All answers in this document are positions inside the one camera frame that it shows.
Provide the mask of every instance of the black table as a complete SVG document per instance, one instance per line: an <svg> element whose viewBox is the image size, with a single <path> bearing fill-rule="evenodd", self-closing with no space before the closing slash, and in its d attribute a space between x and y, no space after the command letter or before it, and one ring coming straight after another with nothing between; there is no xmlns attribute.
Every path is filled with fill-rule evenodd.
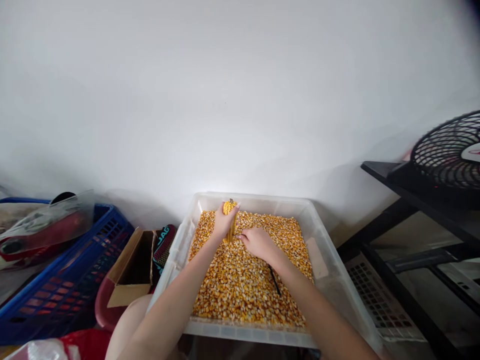
<svg viewBox="0 0 480 360"><path fill-rule="evenodd" d="M338 248L338 253L345 263L362 252L430 343L435 355L439 359L463 359L464 356L417 303L397 278L397 274L420 268L429 269L480 316L480 305L437 267L440 264L480 257L480 211L454 209L444 203L426 198L421 193L414 193L391 183L387 179L387 174L397 165L397 163L376 161L365 161L361 165L363 170L397 193L400 199L342 244ZM429 216L463 243L384 261L370 243L418 211Z"/></svg>

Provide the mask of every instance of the white wall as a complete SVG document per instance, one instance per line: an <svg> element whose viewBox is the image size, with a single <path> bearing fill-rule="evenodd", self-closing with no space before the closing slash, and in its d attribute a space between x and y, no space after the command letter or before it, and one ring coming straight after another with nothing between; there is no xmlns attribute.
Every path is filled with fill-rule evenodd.
<svg viewBox="0 0 480 360"><path fill-rule="evenodd" d="M304 197L351 229L394 198L362 161L480 107L455 3L2 0L0 184L146 227L198 191Z"/></svg>

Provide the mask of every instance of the blue plastic basket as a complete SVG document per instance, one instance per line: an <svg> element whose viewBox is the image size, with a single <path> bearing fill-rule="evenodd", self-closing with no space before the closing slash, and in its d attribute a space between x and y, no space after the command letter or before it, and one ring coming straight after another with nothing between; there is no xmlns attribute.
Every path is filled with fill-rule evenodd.
<svg viewBox="0 0 480 360"><path fill-rule="evenodd" d="M0 203L49 201L8 197ZM94 326L97 291L133 231L114 206L96 204L90 231L0 309L0 346Z"/></svg>

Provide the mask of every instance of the fan guard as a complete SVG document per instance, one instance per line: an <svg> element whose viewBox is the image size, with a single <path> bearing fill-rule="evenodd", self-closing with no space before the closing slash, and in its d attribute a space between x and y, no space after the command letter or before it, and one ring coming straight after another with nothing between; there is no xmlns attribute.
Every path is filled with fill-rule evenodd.
<svg viewBox="0 0 480 360"><path fill-rule="evenodd" d="M428 132L414 146L410 161L438 185L480 190L480 111Z"/></svg>

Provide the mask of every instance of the ear of corn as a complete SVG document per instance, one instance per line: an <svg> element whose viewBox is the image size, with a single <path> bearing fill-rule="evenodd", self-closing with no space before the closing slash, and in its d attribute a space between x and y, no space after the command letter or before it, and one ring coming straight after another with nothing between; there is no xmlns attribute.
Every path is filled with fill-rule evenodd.
<svg viewBox="0 0 480 360"><path fill-rule="evenodd" d="M237 202L234 201L233 199L230 199L230 201L225 201L225 203L223 204L223 214L228 215L234 209L235 206L237 206ZM230 230L228 231L226 238L223 239L224 243L231 243L232 241L234 241L235 239L234 232L235 232L236 223L237 223L237 215L235 215L235 218L231 222Z"/></svg>

